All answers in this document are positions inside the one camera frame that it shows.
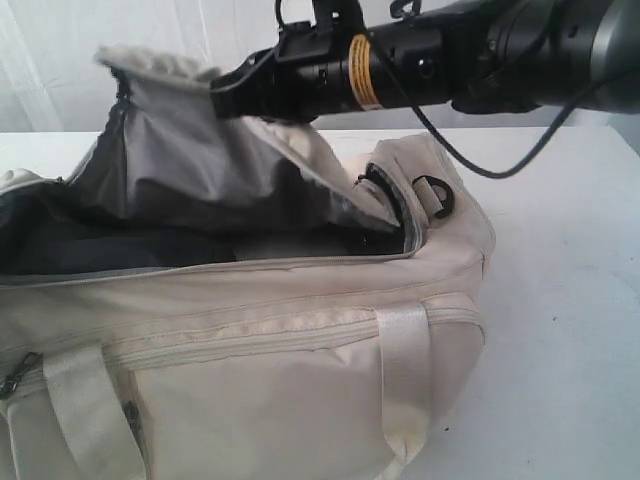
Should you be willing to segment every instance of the white curtain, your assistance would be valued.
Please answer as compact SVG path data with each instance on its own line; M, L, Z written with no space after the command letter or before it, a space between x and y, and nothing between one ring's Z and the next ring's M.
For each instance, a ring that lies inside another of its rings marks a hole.
M435 8L451 0L427 0ZM369 24L388 21L390 0L362 0ZM287 19L310 18L311 0L285 1ZM93 64L99 45L130 44L233 67L277 40L273 0L0 0L0 131L100 130L115 83ZM436 124L547 125L554 109L468 117L428 109ZM604 124L581 114L573 123ZM410 112L327 117L322 128L417 127Z

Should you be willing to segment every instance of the bag handle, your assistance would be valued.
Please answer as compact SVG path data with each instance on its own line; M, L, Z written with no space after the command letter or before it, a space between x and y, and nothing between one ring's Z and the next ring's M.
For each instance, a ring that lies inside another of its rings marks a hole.
M45 356L43 371L60 429L83 478L146 480L144 460L100 346Z
M397 480L427 441L430 335L421 303L377 310L382 354L382 430L395 453L376 480Z

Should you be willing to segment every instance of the white duffel bag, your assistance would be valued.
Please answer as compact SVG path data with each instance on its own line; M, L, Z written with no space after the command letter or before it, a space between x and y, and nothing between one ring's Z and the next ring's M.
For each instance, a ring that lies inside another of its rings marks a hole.
M118 102L77 171L0 182L0 478L398 478L484 345L494 234L447 155L343 168L218 122L215 71L98 58Z

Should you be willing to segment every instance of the yellow label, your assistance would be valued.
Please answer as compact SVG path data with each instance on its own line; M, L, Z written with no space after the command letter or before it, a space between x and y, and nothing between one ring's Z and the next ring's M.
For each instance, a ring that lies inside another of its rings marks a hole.
M351 40L349 48L349 81L356 101L363 110L382 108L371 81L371 45L362 34Z

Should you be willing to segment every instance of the white table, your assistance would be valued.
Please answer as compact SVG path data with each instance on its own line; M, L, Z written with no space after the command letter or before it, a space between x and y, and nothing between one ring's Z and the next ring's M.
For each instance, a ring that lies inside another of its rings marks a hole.
M408 131L325 132L339 156ZM488 168L541 129L447 131ZM95 134L0 135L0 170L65 176ZM488 344L407 480L640 478L640 158L568 128L521 175L462 172L498 236L480 296Z

